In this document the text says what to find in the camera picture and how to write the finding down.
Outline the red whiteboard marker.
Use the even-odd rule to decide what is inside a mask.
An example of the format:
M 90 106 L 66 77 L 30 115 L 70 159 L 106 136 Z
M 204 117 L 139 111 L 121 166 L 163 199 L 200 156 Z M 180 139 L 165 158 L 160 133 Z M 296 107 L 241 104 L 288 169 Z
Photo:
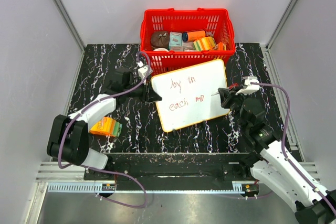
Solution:
M 231 91 L 235 90 L 237 87 L 239 88 L 239 84 L 234 83 L 227 88 L 218 88 L 218 90 L 214 94 L 212 94 L 212 96 L 217 94 L 228 95 Z

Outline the yellow framed whiteboard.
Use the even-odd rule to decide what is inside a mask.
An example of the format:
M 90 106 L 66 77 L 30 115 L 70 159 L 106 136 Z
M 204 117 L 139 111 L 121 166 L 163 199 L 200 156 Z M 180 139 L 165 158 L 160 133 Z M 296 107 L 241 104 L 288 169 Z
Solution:
M 162 97 L 156 103 L 161 127 L 172 132 L 227 115 L 221 107 L 218 88 L 227 87 L 224 62 L 220 59 L 174 70 L 151 79 Z

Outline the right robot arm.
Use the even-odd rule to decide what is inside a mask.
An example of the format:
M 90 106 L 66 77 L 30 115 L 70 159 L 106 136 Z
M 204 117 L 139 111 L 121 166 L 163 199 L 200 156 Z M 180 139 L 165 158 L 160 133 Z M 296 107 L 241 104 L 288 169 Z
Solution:
M 234 169 L 245 180 L 265 184 L 295 213 L 298 223 L 333 223 L 335 190 L 313 178 L 286 149 L 265 120 L 265 108 L 244 89 L 220 88 L 220 104 L 238 114 L 242 135 L 252 152 Z

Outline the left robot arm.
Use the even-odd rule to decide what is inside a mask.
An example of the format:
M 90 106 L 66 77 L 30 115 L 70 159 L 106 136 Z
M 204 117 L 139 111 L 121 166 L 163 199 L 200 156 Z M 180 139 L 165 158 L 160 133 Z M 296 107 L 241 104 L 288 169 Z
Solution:
M 47 154 L 58 161 L 95 168 L 101 179 L 112 177 L 114 168 L 108 157 L 89 147 L 89 131 L 104 116 L 113 112 L 127 98 L 142 102 L 161 101 L 147 78 L 152 73 L 148 65 L 138 69 L 138 76 L 125 68 L 108 74 L 100 94 L 88 105 L 70 115 L 58 115 L 53 121 L 47 145 Z

